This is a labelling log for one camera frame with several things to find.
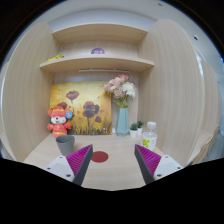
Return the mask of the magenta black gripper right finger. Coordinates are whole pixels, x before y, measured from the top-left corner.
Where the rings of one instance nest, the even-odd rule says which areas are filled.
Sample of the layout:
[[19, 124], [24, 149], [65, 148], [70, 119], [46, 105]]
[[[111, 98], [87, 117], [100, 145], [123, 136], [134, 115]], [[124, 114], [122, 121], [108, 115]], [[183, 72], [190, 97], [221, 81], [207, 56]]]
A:
[[145, 184], [154, 182], [153, 175], [161, 160], [161, 156], [138, 144], [135, 145], [134, 154], [139, 164]]

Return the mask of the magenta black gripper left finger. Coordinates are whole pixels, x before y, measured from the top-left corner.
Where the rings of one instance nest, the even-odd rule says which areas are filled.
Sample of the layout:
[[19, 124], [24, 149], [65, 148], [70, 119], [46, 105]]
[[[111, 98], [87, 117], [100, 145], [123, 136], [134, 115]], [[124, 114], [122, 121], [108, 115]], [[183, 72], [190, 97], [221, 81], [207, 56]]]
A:
[[93, 145], [85, 146], [66, 157], [73, 171], [73, 183], [81, 186], [93, 155]]

